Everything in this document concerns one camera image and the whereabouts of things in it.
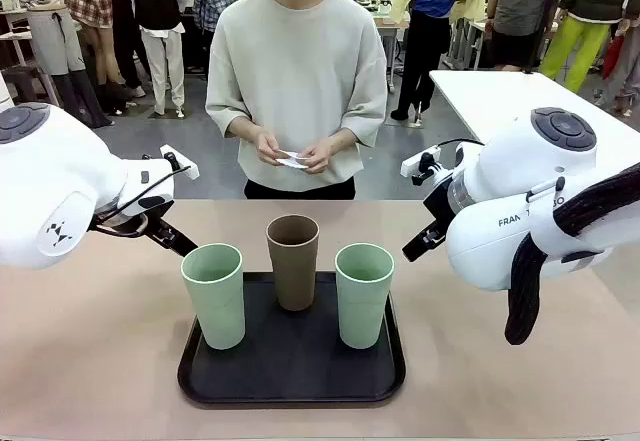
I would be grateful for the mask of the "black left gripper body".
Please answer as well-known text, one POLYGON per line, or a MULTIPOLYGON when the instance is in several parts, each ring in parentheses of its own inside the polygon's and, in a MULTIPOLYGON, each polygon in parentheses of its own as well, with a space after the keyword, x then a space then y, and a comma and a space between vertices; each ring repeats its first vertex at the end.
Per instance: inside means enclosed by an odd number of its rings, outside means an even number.
POLYGON ((168 211, 168 208, 153 208, 144 213, 147 224, 143 235, 163 248, 172 248, 177 237, 175 228, 163 219, 168 211))

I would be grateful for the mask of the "person's right hand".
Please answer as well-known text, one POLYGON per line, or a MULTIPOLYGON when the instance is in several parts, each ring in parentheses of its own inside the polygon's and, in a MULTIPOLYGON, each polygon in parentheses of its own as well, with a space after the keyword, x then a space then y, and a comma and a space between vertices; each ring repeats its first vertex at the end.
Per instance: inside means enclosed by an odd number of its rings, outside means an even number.
POLYGON ((267 132, 260 131, 256 135, 254 146, 259 159, 266 164, 279 166, 281 159, 290 158, 287 153, 279 149, 275 137, 267 132))

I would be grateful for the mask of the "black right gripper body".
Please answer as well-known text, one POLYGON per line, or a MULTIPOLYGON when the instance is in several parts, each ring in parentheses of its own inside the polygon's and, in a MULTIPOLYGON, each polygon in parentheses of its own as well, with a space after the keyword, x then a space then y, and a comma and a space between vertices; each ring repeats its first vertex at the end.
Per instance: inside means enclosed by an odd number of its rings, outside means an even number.
POLYGON ((434 221, 427 227, 429 231, 446 232, 453 220, 453 209, 448 200, 450 184, 450 180, 443 180, 423 201, 423 205, 434 218, 434 221))

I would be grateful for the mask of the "person's left hand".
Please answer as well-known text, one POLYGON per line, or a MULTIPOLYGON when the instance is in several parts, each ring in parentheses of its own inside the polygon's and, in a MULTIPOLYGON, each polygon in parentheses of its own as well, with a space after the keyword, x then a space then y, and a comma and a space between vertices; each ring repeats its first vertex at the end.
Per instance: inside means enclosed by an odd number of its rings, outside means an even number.
POLYGON ((327 169, 333 156, 333 141, 331 138, 319 140, 299 156, 302 158, 300 163, 305 166, 307 174, 320 174, 327 169))

